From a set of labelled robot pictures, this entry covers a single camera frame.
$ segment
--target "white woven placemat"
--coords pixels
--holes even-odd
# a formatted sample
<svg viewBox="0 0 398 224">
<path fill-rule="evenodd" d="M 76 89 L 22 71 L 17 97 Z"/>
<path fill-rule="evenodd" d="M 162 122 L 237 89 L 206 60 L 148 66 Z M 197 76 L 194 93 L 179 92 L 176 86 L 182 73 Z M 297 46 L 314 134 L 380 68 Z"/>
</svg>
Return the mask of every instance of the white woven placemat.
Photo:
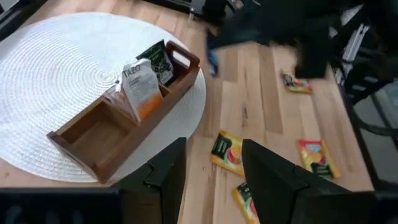
<svg viewBox="0 0 398 224">
<path fill-rule="evenodd" d="M 94 182 L 45 135 L 88 106 L 123 66 L 168 32 L 123 16 L 86 12 L 32 24 L 0 42 L 0 157 L 41 177 Z M 202 71 L 195 85 L 115 173 L 120 179 L 180 136 L 189 138 L 205 107 Z"/>
</svg>

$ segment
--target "dark green tea packet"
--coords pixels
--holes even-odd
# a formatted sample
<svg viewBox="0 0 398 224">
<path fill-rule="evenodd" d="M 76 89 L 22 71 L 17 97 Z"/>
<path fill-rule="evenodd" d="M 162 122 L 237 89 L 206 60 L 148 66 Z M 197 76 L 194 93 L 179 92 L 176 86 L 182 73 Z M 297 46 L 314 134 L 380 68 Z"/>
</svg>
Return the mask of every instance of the dark green tea packet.
<svg viewBox="0 0 398 224">
<path fill-rule="evenodd" d="M 152 70 L 156 73 L 159 83 L 168 86 L 175 79 L 173 74 L 174 68 L 169 56 L 171 55 L 167 54 L 164 41 L 161 40 L 136 58 L 138 60 L 148 58 L 151 61 Z"/>
</svg>

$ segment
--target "wooden box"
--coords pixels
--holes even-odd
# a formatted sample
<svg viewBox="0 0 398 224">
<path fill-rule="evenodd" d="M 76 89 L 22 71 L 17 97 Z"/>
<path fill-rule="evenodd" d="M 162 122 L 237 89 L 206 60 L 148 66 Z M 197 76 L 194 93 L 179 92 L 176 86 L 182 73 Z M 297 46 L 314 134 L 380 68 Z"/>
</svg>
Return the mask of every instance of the wooden box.
<svg viewBox="0 0 398 224">
<path fill-rule="evenodd" d="M 101 183 L 117 171 L 196 80 L 199 58 L 171 41 L 166 49 L 170 55 L 176 52 L 187 58 L 190 64 L 187 67 L 175 57 L 171 58 L 177 77 L 168 87 L 159 85 L 164 99 L 140 124 L 101 96 L 60 129 L 47 135 L 62 154 Z"/>
</svg>

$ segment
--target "round placemat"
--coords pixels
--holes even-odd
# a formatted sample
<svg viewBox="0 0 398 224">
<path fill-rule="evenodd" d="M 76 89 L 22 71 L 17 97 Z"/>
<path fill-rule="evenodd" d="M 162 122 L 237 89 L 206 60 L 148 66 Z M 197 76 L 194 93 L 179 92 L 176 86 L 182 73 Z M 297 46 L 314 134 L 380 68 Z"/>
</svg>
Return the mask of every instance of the round placemat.
<svg viewBox="0 0 398 224">
<path fill-rule="evenodd" d="M 48 179 L 94 182 L 63 157 L 46 134 L 97 99 L 125 64 L 162 39 L 185 47 L 152 24 L 86 12 L 40 21 L 0 42 L 0 157 Z M 135 171 L 178 137 L 189 138 L 201 119 L 205 99 L 200 70 L 194 86 L 112 179 Z"/>
</svg>

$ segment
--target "wooden table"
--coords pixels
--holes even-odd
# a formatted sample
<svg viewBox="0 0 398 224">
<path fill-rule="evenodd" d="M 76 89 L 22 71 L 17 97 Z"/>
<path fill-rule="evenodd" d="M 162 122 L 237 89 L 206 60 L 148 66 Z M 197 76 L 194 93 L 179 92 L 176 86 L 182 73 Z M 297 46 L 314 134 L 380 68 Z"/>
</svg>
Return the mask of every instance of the wooden table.
<svg viewBox="0 0 398 224">
<path fill-rule="evenodd" d="M 60 14 L 99 11 L 135 17 L 180 39 L 201 59 L 207 99 L 202 120 L 188 142 L 187 182 L 179 223 L 245 223 L 231 191 L 243 179 L 212 164 L 209 154 L 220 129 L 251 138 L 286 159 L 301 164 L 297 139 L 324 139 L 341 172 L 335 182 L 350 190 L 372 190 L 358 143 L 334 79 L 312 81 L 314 94 L 285 91 L 281 69 L 291 72 L 295 57 L 285 47 L 255 43 L 220 50 L 221 78 L 208 75 L 200 21 L 144 1 L 49 0 L 27 24 Z M 82 187 L 43 179 L 0 159 L 0 187 Z"/>
</svg>

